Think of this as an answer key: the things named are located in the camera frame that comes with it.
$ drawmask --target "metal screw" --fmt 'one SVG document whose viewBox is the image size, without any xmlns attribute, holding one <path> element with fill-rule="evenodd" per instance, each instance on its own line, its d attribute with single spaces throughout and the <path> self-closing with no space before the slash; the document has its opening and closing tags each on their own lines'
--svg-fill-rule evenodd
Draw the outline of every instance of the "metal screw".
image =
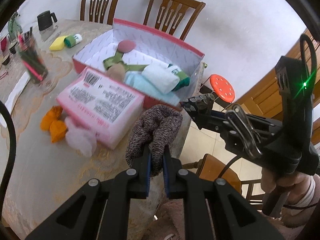
<svg viewBox="0 0 320 240">
<path fill-rule="evenodd" d="M 127 170 L 127 174 L 132 176 L 132 175 L 135 175 L 137 173 L 137 171 L 135 169 L 128 169 Z"/>
<path fill-rule="evenodd" d="M 185 169 L 180 169 L 178 170 L 178 173 L 181 175 L 181 176 L 186 176 L 188 174 L 188 171 L 185 170 Z"/>
<path fill-rule="evenodd" d="M 223 179 L 223 178 L 218 178 L 218 179 L 216 179 L 216 183 L 217 183 L 218 185 L 220 185 L 220 186 L 223 186 L 223 185 L 226 184 L 226 180 Z"/>
<path fill-rule="evenodd" d="M 99 181 L 97 179 L 90 179 L 88 184 L 90 187 L 95 187 L 99 184 Z"/>
</svg>

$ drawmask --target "dining table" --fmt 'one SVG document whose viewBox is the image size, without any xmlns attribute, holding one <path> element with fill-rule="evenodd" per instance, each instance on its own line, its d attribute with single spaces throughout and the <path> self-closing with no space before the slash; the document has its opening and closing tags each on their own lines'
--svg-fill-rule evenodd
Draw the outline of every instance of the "dining table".
<svg viewBox="0 0 320 240">
<path fill-rule="evenodd" d="M 39 31 L 37 22 L 32 24 L 33 36 L 48 75 L 38 85 L 29 81 L 16 98 L 12 119 L 17 138 L 16 159 L 4 200 L 2 216 L 10 228 L 24 239 L 59 206 L 92 178 L 100 181 L 114 178 L 128 169 L 125 151 L 130 130 L 114 150 L 98 143 L 92 157 L 84 157 L 80 151 L 70 148 L 63 139 L 51 143 L 48 131 L 39 128 L 42 117 L 52 106 L 58 105 L 57 95 L 78 74 L 74 70 L 72 56 L 86 44 L 112 26 L 77 20 L 58 20 L 51 27 Z M 83 40 L 72 48 L 50 51 L 49 46 L 59 36 L 81 34 Z M 203 75 L 201 65 L 195 94 L 199 92 Z M 26 71 L 18 54 L 10 55 L 10 62 L 2 66 L 1 73 L 8 75 L 0 80 L 0 100 L 6 102 L 10 92 Z M 191 119 L 182 110 L 181 128 L 170 145 L 171 155 L 179 158 L 189 130 Z M 0 125 L 0 179 L 9 155 L 9 134 Z M 148 224 L 164 197 L 163 176 L 151 178 L 149 197 L 146 200 L 131 200 L 127 239 L 141 239 Z"/>
</svg>

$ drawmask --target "black mug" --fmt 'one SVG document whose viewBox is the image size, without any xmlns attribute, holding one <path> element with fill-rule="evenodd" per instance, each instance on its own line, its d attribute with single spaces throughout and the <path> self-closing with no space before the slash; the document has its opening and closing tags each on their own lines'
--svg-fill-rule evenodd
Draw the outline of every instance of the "black mug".
<svg viewBox="0 0 320 240">
<path fill-rule="evenodd" d="M 55 23 L 58 21 L 56 15 L 54 13 L 50 13 L 50 11 L 45 11 L 37 16 L 39 31 L 43 31 L 53 24 L 51 17 Z"/>
</svg>

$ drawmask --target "light blue cloth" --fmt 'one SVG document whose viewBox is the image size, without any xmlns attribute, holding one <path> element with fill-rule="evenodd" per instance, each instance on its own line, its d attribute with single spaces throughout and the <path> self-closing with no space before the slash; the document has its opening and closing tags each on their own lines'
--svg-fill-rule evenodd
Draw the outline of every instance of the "light blue cloth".
<svg viewBox="0 0 320 240">
<path fill-rule="evenodd" d="M 180 102 L 180 98 L 173 92 L 169 92 L 168 94 L 161 93 L 153 84 L 141 75 L 141 72 L 128 71 L 125 74 L 124 83 L 148 96 L 166 102 L 167 104 L 176 106 Z"/>
</svg>

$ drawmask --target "mug handle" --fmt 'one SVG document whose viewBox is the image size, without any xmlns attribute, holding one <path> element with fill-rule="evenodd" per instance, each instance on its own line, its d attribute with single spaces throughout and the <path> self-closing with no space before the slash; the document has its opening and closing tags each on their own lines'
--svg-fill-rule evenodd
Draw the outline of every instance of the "mug handle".
<svg viewBox="0 0 320 240">
<path fill-rule="evenodd" d="M 58 21 L 56 15 L 54 13 L 51 13 L 50 15 L 53 18 L 53 21 L 56 23 Z"/>
</svg>

